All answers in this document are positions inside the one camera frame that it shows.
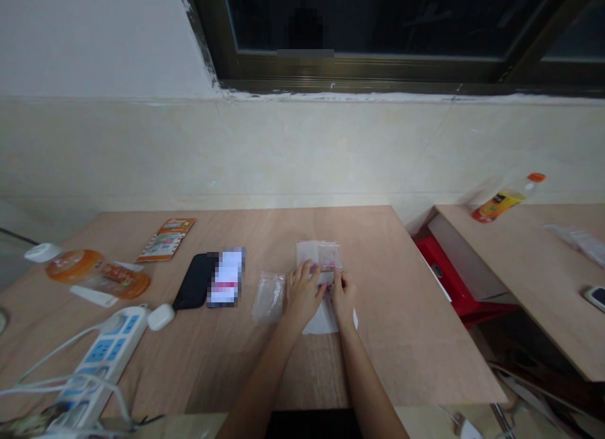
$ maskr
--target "red stool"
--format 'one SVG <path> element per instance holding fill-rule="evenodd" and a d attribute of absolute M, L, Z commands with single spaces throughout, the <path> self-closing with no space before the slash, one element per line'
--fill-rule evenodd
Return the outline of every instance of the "red stool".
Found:
<path fill-rule="evenodd" d="M 449 294 L 452 307 L 467 329 L 519 309 L 518 305 L 477 302 L 433 236 L 416 242 L 416 246 Z"/>

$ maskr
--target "wooden table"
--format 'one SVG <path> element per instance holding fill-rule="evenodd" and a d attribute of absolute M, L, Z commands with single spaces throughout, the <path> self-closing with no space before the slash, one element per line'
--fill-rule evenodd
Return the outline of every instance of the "wooden table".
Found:
<path fill-rule="evenodd" d="M 437 206 L 526 312 L 590 381 L 605 381 L 605 314 L 582 296 L 605 271 L 544 229 L 575 227 L 605 242 L 605 205 L 521 205 L 491 224 L 466 206 Z"/>
<path fill-rule="evenodd" d="M 133 261 L 170 217 L 198 220 L 172 260 L 148 263 L 153 282 L 138 299 L 97 307 L 46 279 L 41 266 L 0 294 L 0 305 L 11 315 L 0 336 L 0 388 L 113 311 L 172 303 L 195 254 L 242 246 L 246 273 L 237 308 L 180 311 L 163 330 L 146 331 L 120 381 L 135 415 L 228 411 L 275 327 L 255 326 L 251 316 L 260 271 L 285 273 L 294 266 L 296 241 L 326 239 L 340 242 L 343 264 L 357 280 L 359 333 L 394 405 L 506 400 L 390 206 L 105 213 L 63 247 Z M 92 339 L 54 358 L 34 377 L 72 372 Z M 12 400 L 3 403 L 2 419 L 40 407 L 36 396 Z M 276 409 L 349 406 L 338 334 L 301 337 Z M 118 415 L 114 400 L 105 415 Z"/>

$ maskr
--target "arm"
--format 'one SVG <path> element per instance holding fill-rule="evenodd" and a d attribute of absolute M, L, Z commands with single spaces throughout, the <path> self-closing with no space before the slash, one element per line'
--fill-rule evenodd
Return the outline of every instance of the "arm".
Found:
<path fill-rule="evenodd" d="M 348 273 L 334 273 L 332 304 L 340 330 L 353 408 L 364 438 L 408 438 L 353 323 L 357 286 Z"/>
<path fill-rule="evenodd" d="M 265 436 L 290 354 L 326 292 L 325 285 L 315 292 L 321 270 L 317 269 L 309 280 L 311 263 L 311 260 L 305 262 L 288 275 L 289 302 L 284 317 L 223 423 L 217 439 Z"/>

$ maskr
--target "tiled wall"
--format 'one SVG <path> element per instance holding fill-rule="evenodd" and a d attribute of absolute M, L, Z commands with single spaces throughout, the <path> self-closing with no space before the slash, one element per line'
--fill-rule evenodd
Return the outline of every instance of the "tiled wall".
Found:
<path fill-rule="evenodd" d="M 40 241 L 102 210 L 392 204 L 415 232 L 531 171 L 535 202 L 605 202 L 602 105 L 4 100 L 0 122 L 2 226 Z"/>

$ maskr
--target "clear plastic bag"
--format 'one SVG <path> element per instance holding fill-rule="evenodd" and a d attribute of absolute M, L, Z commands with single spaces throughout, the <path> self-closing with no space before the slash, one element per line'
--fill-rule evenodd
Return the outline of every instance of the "clear plastic bag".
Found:
<path fill-rule="evenodd" d="M 259 324 L 279 322 L 284 314 L 285 275 L 261 271 L 252 317 Z"/>
<path fill-rule="evenodd" d="M 299 241 L 296 243 L 296 265 L 307 259 L 313 260 L 311 273 L 316 267 L 323 271 L 342 269 L 340 261 L 340 245 L 336 242 L 326 241 Z"/>
<path fill-rule="evenodd" d="M 544 228 L 605 269 L 605 244 L 592 234 L 558 225 L 544 225 Z"/>
<path fill-rule="evenodd" d="M 342 269 L 340 261 L 340 245 L 335 242 L 318 242 L 321 270 Z"/>

